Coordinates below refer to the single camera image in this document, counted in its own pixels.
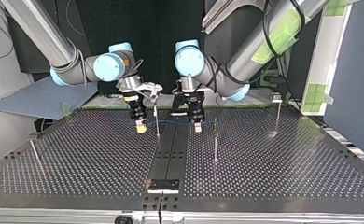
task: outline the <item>metal plate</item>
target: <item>metal plate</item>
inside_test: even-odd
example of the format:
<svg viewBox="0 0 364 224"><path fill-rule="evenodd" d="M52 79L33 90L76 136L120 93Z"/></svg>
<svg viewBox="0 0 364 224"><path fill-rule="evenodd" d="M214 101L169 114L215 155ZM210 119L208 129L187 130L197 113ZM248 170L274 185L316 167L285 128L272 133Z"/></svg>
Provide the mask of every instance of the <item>metal plate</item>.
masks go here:
<svg viewBox="0 0 364 224"><path fill-rule="evenodd" d="M167 115L159 113L161 119ZM0 201L7 198L13 207L142 209L134 203L141 200L159 143L151 120L139 134L129 111L77 112L37 143L41 161L31 149L0 161Z"/></svg>
<svg viewBox="0 0 364 224"><path fill-rule="evenodd" d="M276 111L206 110L220 120L217 161L214 125L189 127L178 210L364 213L364 162L293 108L276 128Z"/></svg>

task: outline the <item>black panel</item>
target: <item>black panel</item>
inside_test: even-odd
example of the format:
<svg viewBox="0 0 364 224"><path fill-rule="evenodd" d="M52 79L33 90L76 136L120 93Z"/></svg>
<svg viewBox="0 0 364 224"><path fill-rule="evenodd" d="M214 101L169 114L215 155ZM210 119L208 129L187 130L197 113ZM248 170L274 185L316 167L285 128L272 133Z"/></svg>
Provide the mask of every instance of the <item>black panel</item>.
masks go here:
<svg viewBox="0 0 364 224"><path fill-rule="evenodd" d="M316 36L322 13L305 26L299 41L293 46L287 81L297 99L302 99L308 72L313 59Z"/></svg>
<svg viewBox="0 0 364 224"><path fill-rule="evenodd" d="M175 43L201 38L204 0L79 0L77 6L92 54L107 52L109 45L130 42L145 81L161 84L170 92L179 75L175 69ZM101 92L115 90L114 84Z"/></svg>
<svg viewBox="0 0 364 224"><path fill-rule="evenodd" d="M226 64L261 22L262 12L256 7L240 7L205 37L205 52Z"/></svg>

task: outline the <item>green tape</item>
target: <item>green tape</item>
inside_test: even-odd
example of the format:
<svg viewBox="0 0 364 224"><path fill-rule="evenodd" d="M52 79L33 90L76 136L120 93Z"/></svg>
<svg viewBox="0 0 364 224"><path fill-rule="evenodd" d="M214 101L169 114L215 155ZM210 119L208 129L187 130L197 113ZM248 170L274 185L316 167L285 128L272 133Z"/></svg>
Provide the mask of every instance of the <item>green tape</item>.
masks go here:
<svg viewBox="0 0 364 224"><path fill-rule="evenodd" d="M67 102L63 102L63 115L69 117L72 115L72 111Z"/></svg>
<svg viewBox="0 0 364 224"><path fill-rule="evenodd" d="M348 0L331 0L325 8L325 16L343 16L348 6Z"/></svg>
<svg viewBox="0 0 364 224"><path fill-rule="evenodd" d="M270 33L270 40L275 51L282 54L285 50L296 43L295 35L301 28L301 17L295 9L291 9L288 14L278 23L277 27ZM258 51L252 57L255 63L266 64L274 55L269 49L267 43L260 46Z"/></svg>
<svg viewBox="0 0 364 224"><path fill-rule="evenodd" d="M325 102L326 85L310 84L304 101L304 112L319 112L322 104Z"/></svg>
<svg viewBox="0 0 364 224"><path fill-rule="evenodd" d="M122 110L122 109L129 109L128 106L124 106L124 105L89 105L89 106L84 106L81 107L80 109L82 110Z"/></svg>

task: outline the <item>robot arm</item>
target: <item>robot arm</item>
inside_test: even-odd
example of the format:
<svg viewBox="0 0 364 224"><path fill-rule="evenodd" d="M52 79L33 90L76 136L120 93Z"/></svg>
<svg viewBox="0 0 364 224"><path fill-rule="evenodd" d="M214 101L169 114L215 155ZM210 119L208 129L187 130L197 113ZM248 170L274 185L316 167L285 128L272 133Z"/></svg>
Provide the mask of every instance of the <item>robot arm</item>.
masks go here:
<svg viewBox="0 0 364 224"><path fill-rule="evenodd" d="M80 50L62 34L36 0L1 2L49 60L50 74L55 83L60 86L74 86L86 82L118 80L120 91L131 107L131 118L137 124L137 131L143 133L146 130L146 108L140 91L151 91L151 98L155 101L162 87L141 82L137 70L142 61L135 61L129 43L110 46L108 53L84 59Z"/></svg>
<svg viewBox="0 0 364 224"><path fill-rule="evenodd" d="M306 20L309 20L329 0L300 0L297 2L305 14ZM269 31L272 34L271 38L277 41L277 46L281 46L277 52L284 52L287 49L285 47L290 47L294 43L293 37L300 30L300 22L299 14L288 0L281 0L272 8L268 14L268 23ZM204 27L207 33L215 28L214 25L208 27ZM206 57L203 51L199 49L199 43L196 40L177 43L175 66L181 76L183 91L188 98L195 101L197 94L203 95L203 92L198 93L201 90L199 86L203 85L234 102L244 99L250 88L249 79L273 57L266 44L262 27L261 22L224 66ZM203 114L203 111L199 112L197 108L198 106L194 106L194 108L189 109L189 112L195 111L194 114ZM203 117L189 116L189 113L188 117L189 121L194 122L196 126L199 126L198 123L203 121Z"/></svg>

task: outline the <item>metal rod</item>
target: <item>metal rod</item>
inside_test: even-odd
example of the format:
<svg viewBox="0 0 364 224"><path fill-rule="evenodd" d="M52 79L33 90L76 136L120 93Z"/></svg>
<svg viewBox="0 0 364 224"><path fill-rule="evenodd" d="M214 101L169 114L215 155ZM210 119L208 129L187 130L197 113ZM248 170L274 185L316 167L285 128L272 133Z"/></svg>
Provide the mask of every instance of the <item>metal rod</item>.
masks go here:
<svg viewBox="0 0 364 224"><path fill-rule="evenodd" d="M1 0L13 19L55 67L74 59L74 47L37 0Z"/></svg>
<svg viewBox="0 0 364 224"><path fill-rule="evenodd" d="M33 150L33 152L34 152L34 154L35 154L35 158L36 158L37 160L40 160L39 154L38 154L38 153L37 153L37 151L36 151L36 146L35 146L35 142L34 142L34 140L30 140L30 144L31 144L31 148L32 148L32 150Z"/></svg>
<svg viewBox="0 0 364 224"><path fill-rule="evenodd" d="M155 119L156 119L156 136L158 137L158 139L160 139L159 116L158 116L158 111L157 111L157 103L154 104L153 109L154 109L154 115L155 115Z"/></svg>
<svg viewBox="0 0 364 224"><path fill-rule="evenodd" d="M220 129L217 119L215 119L214 122L214 136L214 161L217 162L217 139L220 137Z"/></svg>
<svg viewBox="0 0 364 224"><path fill-rule="evenodd" d="M280 114L281 114L281 104L282 104L282 102L278 103L277 123L275 124L275 131L276 132L278 132L278 123L279 123Z"/></svg>

